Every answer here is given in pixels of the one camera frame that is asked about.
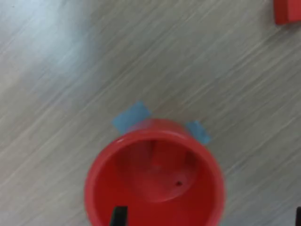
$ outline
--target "small hole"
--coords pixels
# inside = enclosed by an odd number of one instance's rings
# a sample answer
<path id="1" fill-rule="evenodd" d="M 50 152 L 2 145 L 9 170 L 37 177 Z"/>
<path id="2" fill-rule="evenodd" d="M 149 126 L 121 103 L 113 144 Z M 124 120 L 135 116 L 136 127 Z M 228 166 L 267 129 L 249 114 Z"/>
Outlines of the small hole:
<path id="1" fill-rule="evenodd" d="M 181 186 L 183 183 L 181 181 L 177 181 L 177 183 L 175 183 L 176 186 Z"/>

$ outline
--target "black object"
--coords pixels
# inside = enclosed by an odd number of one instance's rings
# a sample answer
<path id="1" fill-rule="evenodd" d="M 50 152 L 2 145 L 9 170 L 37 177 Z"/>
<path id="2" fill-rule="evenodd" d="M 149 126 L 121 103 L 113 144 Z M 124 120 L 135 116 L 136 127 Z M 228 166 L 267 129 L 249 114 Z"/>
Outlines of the black object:
<path id="1" fill-rule="evenodd" d="M 117 206 L 113 210 L 110 226 L 127 226 L 127 206 Z"/>
<path id="2" fill-rule="evenodd" d="M 297 208 L 296 226 L 301 226 L 301 206 Z"/>

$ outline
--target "red plastic cup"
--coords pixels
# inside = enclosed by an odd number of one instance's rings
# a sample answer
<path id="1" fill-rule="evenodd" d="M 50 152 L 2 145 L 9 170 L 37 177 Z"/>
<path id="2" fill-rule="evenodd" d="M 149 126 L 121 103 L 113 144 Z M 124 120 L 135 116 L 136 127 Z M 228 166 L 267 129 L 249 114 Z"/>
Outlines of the red plastic cup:
<path id="1" fill-rule="evenodd" d="M 129 226 L 216 226 L 224 205 L 222 173 L 181 125 L 142 121 L 105 147 L 86 180 L 93 226 L 108 226 L 128 206 Z"/>

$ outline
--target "blue tape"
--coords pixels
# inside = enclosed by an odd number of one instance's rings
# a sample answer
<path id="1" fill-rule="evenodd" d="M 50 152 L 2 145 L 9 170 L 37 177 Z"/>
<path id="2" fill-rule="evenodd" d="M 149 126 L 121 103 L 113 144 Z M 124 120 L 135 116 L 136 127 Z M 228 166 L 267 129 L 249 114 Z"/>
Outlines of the blue tape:
<path id="1" fill-rule="evenodd" d="M 151 113 L 144 106 L 142 101 L 138 101 L 132 107 L 127 109 L 113 119 L 112 124 L 118 129 L 121 134 L 125 134 L 128 129 L 135 124 L 149 118 Z"/>
<path id="2" fill-rule="evenodd" d="M 206 145 L 210 142 L 210 136 L 206 133 L 205 128 L 198 121 L 190 121 L 185 124 L 185 127 L 201 144 Z"/>

